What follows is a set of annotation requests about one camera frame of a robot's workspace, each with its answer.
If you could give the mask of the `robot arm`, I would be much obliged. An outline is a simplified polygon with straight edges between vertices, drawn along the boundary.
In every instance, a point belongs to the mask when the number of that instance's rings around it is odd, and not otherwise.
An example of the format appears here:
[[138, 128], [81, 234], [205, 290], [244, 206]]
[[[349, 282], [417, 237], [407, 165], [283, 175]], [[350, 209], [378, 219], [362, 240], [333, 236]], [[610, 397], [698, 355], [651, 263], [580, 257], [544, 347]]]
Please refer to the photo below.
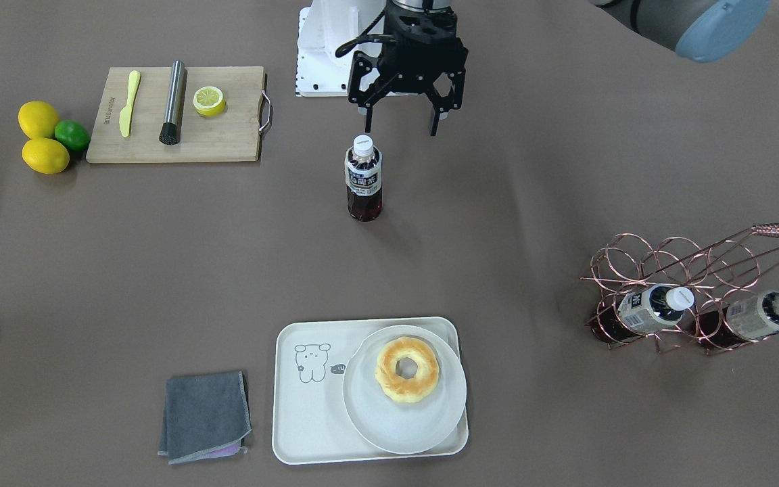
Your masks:
[[[767, 1], [596, 1], [628, 30], [698, 64], [738, 49], [757, 30]], [[365, 28], [335, 49], [352, 53], [347, 98], [364, 114], [371, 132], [372, 111], [389, 93], [429, 99], [436, 135], [442, 119], [463, 104], [468, 49], [458, 37], [458, 16], [448, 1], [386, 1], [376, 16], [383, 30]]]

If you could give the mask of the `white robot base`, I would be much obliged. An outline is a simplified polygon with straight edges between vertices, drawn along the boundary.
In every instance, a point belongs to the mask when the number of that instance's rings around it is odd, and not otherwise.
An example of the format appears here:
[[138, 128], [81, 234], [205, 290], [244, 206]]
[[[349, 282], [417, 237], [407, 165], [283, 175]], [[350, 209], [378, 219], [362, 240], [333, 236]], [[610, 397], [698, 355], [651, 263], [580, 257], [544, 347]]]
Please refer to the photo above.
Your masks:
[[300, 10], [295, 93], [303, 97], [346, 97], [353, 53], [338, 47], [362, 31], [383, 34], [383, 20], [369, 28], [387, 1], [313, 1]]

